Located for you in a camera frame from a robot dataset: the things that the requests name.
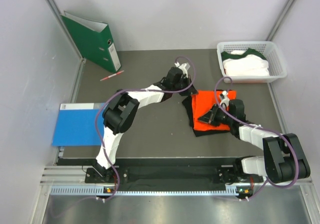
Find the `black t shirt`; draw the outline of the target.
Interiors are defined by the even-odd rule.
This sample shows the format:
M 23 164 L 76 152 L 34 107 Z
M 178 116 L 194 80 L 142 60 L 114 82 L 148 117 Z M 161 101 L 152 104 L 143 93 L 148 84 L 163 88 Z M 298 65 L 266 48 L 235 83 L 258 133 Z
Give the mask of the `black t shirt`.
M 187 116 L 188 116 L 188 119 L 189 119 L 189 126 L 192 128 L 194 134 L 196 137 L 201 137 L 201 136 L 206 136 L 206 135 L 214 135 L 214 134 L 221 134 L 221 133 L 228 133 L 227 131 L 196 131 L 194 130 L 194 126 L 193 126 L 193 120 L 192 120 L 192 96 L 188 96 L 186 97 L 183 101 L 182 101 L 182 105 L 184 106 L 184 108 L 186 109 L 186 112 L 187 112 Z

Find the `orange t shirt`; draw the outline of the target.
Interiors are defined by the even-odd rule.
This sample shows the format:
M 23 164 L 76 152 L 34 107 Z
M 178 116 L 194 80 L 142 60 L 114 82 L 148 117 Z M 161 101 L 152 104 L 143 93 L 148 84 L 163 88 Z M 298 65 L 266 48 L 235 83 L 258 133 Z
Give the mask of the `orange t shirt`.
M 216 103 L 215 96 L 220 100 L 220 94 L 222 90 L 217 90 L 216 94 L 214 91 L 199 90 L 198 94 L 192 95 L 191 107 L 192 107 L 192 120 L 193 128 L 196 131 L 227 131 L 229 132 L 230 128 L 225 124 L 220 124 L 219 126 L 212 126 L 203 122 L 200 122 L 198 119 L 205 115 L 212 106 Z

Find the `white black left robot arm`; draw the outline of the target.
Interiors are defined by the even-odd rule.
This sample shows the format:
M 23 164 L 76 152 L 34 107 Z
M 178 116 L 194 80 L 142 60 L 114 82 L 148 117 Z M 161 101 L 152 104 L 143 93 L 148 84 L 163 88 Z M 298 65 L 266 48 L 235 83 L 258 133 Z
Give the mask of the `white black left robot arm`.
M 103 118 L 103 134 L 100 151 L 93 165 L 96 176 L 102 182 L 113 178 L 117 148 L 123 134 L 129 130 L 138 109 L 150 104 L 161 103 L 178 93 L 181 96 L 197 94 L 188 74 L 189 63 L 176 62 L 167 75 L 145 89 L 119 90 L 100 109 Z

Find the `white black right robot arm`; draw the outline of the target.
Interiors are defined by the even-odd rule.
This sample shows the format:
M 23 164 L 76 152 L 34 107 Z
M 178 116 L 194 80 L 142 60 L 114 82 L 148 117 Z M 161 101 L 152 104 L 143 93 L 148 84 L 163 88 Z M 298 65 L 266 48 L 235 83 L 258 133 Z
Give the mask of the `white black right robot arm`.
M 200 122 L 214 127 L 227 125 L 234 137 L 263 151 L 263 156 L 237 159 L 233 169 L 235 179 L 244 182 L 255 174 L 276 184 L 308 178 L 311 169 L 299 138 L 293 133 L 275 134 L 247 121 L 244 107 L 242 100 L 234 99 L 228 106 L 214 104 L 198 118 Z

